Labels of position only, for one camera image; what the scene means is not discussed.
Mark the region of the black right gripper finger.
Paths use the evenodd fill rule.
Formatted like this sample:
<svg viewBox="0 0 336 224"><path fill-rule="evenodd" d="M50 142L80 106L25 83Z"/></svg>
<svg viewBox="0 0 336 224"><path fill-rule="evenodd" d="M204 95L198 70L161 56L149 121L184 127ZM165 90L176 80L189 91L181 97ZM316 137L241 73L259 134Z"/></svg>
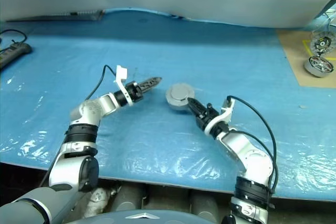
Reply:
<svg viewBox="0 0 336 224"><path fill-rule="evenodd" d="M195 98L187 98L188 101L188 107L193 113L206 113L207 108L203 106L199 100Z"/></svg>
<svg viewBox="0 0 336 224"><path fill-rule="evenodd" d="M204 117L204 106L201 103L190 102L188 106L190 107L191 111L195 114L196 117L198 118Z"/></svg>

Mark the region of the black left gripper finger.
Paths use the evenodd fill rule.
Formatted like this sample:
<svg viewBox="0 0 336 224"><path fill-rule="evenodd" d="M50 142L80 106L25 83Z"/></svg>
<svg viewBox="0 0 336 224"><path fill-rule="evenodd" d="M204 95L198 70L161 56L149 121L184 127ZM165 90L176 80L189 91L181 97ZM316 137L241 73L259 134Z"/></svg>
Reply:
<svg viewBox="0 0 336 224"><path fill-rule="evenodd" d="M161 77L151 77L138 83L140 89L152 89L161 82Z"/></svg>
<svg viewBox="0 0 336 224"><path fill-rule="evenodd" d="M142 94L155 88L161 81L160 80L146 80L140 83L140 90Z"/></svg>

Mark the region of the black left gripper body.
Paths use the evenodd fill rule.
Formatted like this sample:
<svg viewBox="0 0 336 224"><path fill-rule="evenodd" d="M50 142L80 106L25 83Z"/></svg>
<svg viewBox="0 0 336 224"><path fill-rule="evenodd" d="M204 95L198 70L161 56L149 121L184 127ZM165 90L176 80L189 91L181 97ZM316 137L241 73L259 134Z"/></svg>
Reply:
<svg viewBox="0 0 336 224"><path fill-rule="evenodd" d="M143 99L143 85L136 82L129 82L125 86L133 103Z"/></svg>

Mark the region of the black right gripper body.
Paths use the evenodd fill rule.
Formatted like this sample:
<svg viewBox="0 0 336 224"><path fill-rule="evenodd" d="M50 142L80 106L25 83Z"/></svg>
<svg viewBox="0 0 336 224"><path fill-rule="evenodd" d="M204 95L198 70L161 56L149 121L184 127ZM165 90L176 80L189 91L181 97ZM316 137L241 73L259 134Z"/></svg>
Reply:
<svg viewBox="0 0 336 224"><path fill-rule="evenodd" d="M211 103L208 103L206 106L200 104L197 106L196 125L201 130L205 130L210 121L218 115L219 112L213 108Z"/></svg>

